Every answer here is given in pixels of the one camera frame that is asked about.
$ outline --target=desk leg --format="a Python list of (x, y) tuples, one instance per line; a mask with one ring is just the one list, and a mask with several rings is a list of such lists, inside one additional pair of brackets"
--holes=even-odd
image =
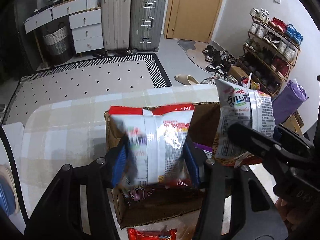
[(40, 57), (41, 57), (41, 60), (42, 60), (42, 63), (48, 67), (48, 63), (44, 60), (44, 57), (42, 55), (42, 52), (41, 52), (41, 48), (40, 48), (40, 45), (39, 45), (39, 41), (38, 41), (38, 37), (37, 37), (37, 34), (36, 34), (36, 30), (33, 30), (33, 34), (35, 36), (35, 39), (36, 39), (36, 43), (37, 43), (37, 47), (38, 47), (38, 51), (40, 53)]

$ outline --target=laundry basket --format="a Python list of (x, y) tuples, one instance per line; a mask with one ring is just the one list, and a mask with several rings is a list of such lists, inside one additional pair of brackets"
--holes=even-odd
[(62, 27), (56, 32), (44, 36), (44, 43), (47, 45), (48, 52), (52, 57), (52, 63), (59, 65), (65, 63), (72, 57), (68, 29)]

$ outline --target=beige slipper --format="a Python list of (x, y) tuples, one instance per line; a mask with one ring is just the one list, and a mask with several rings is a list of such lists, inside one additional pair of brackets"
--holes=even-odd
[(174, 79), (184, 85), (199, 85), (199, 82), (190, 75), (175, 75)]
[(11, 188), (13, 194), (14, 194), (14, 200), (16, 202), (16, 210), (15, 210), (14, 213), (16, 214), (16, 213), (18, 213), (20, 208), (19, 208), (17, 190), (16, 190), (16, 187), (14, 185), (13, 175), (12, 175), (11, 171), (6, 166), (0, 165), (0, 176), (5, 178), (5, 180), (10, 185), (10, 188)]

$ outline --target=suitcase handle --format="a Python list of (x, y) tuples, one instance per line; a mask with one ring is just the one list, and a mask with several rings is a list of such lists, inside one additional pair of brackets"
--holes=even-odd
[(154, 27), (155, 19), (154, 19), (153, 17), (151, 17), (151, 16), (149, 16), (149, 19), (151, 20), (151, 26), (148, 27), (148, 30), (151, 30), (151, 29), (153, 29), (153, 27)]

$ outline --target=purple bag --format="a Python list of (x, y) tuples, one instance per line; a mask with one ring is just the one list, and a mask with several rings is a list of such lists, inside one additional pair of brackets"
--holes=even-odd
[(289, 80), (285, 89), (272, 102), (273, 116), (276, 124), (283, 123), (292, 115), (304, 101), (308, 99), (306, 91), (297, 81)]

